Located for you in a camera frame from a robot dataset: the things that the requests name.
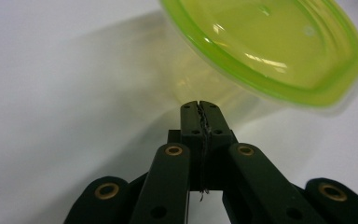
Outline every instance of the white table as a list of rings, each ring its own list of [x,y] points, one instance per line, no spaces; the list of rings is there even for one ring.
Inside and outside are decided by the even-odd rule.
[[[338,3],[358,28],[358,1]],[[148,170],[181,105],[153,54],[161,15],[156,0],[0,1],[0,223],[62,223],[92,180]],[[291,182],[358,193],[358,93],[333,115],[222,110]],[[221,193],[192,195],[190,223],[228,223]]]

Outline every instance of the translucent green lid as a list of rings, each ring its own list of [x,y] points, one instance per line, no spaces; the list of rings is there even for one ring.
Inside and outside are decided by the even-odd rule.
[[[329,0],[161,0],[201,54],[240,84],[331,105],[358,77],[358,34]]]

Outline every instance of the round hole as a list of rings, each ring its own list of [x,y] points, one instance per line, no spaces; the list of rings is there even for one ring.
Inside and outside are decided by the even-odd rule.
[[[253,154],[255,154],[255,151],[251,147],[247,146],[239,146],[238,151],[244,156],[252,156]]]
[[[183,150],[181,147],[167,147],[165,153],[170,156],[178,156],[182,154]]]
[[[215,134],[222,134],[223,132],[221,130],[214,130],[213,131]]]
[[[331,184],[327,184],[327,183],[320,184],[319,191],[325,197],[337,202],[345,202],[348,199],[348,196],[344,191]]]
[[[300,220],[302,218],[301,212],[296,208],[288,208],[286,210],[286,215],[295,220]]]
[[[155,219],[165,217],[167,215],[167,209],[163,206],[157,206],[150,211],[150,215]]]
[[[101,184],[94,192],[96,198],[107,200],[115,197],[118,193],[119,186],[115,183]]]

